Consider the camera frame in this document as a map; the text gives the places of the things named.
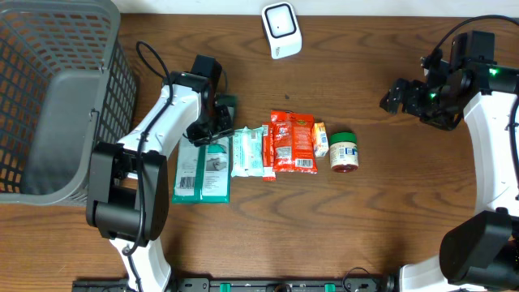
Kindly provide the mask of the light green wipes pack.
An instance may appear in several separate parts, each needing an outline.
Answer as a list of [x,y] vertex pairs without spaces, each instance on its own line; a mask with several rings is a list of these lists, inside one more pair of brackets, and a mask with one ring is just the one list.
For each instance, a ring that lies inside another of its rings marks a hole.
[[263,133],[262,127],[256,129],[244,127],[234,132],[232,177],[262,177],[264,175]]

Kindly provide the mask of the red stick sachet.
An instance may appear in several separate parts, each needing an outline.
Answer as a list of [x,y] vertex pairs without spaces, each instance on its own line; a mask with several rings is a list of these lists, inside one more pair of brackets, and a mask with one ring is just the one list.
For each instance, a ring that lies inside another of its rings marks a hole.
[[266,122],[262,124],[263,128],[263,165],[264,165],[264,182],[275,182],[276,174],[273,171],[274,155],[272,141],[272,124]]

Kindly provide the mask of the green white package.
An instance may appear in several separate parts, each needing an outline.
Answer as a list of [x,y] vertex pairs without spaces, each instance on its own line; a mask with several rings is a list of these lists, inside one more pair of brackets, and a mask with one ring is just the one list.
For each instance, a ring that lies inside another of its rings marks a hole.
[[196,147],[182,137],[178,146],[173,204],[228,204],[231,138]]

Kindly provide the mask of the red snack bag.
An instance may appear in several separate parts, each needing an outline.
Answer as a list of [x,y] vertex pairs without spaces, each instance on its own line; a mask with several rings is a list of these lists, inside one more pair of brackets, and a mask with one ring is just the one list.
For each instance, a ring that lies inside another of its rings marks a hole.
[[318,172],[313,150],[311,114],[273,110],[271,112],[273,171],[316,174]]

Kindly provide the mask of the small orange white box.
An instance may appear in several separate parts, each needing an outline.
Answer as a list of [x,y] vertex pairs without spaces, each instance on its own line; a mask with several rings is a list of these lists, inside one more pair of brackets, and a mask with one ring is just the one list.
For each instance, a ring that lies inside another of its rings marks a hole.
[[325,157],[329,150],[328,136],[323,122],[316,122],[311,130],[315,157]]

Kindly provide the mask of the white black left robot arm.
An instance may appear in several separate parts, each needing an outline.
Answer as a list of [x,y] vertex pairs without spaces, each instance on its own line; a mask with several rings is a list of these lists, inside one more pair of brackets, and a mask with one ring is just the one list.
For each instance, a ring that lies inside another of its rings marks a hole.
[[169,73],[141,123],[92,151],[86,221],[122,257],[129,291],[169,285],[171,267],[160,241],[169,211],[167,163],[182,139],[200,147],[232,134],[229,107],[216,92],[221,74],[219,68]]

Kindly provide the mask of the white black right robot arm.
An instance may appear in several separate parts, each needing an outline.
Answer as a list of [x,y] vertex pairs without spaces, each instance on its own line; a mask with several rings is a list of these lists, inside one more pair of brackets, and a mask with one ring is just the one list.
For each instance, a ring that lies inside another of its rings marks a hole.
[[474,215],[450,230],[438,255],[386,276],[381,291],[518,289],[518,71],[468,62],[427,81],[398,79],[380,102],[421,122],[470,131],[477,180]]

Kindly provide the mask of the white barcode scanner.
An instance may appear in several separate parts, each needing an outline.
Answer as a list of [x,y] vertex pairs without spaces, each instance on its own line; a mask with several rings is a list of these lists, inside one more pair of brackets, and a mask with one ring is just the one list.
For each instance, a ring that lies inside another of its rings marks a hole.
[[294,7],[289,2],[265,6],[261,18],[272,59],[286,58],[301,51],[302,34]]

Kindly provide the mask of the green lid seasoning jar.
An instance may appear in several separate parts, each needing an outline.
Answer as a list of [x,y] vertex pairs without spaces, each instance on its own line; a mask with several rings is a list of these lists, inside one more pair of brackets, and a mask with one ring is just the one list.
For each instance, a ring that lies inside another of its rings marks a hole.
[[357,136],[353,132],[338,132],[330,136],[329,156],[331,169],[349,173],[358,168]]

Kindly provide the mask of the grey plastic laundry basket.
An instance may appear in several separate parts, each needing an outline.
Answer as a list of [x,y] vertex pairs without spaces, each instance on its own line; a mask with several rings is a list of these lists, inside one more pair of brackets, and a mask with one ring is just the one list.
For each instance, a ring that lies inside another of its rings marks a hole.
[[1,201],[83,206],[90,157],[131,129],[137,84],[111,1],[1,4]]

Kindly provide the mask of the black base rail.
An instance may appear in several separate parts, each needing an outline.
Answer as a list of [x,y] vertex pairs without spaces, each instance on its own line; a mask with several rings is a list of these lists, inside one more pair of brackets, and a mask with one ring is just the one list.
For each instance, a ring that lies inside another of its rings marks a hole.
[[172,292],[398,292],[394,276],[384,278],[353,275],[343,279],[230,280],[207,278],[173,279],[165,288]]

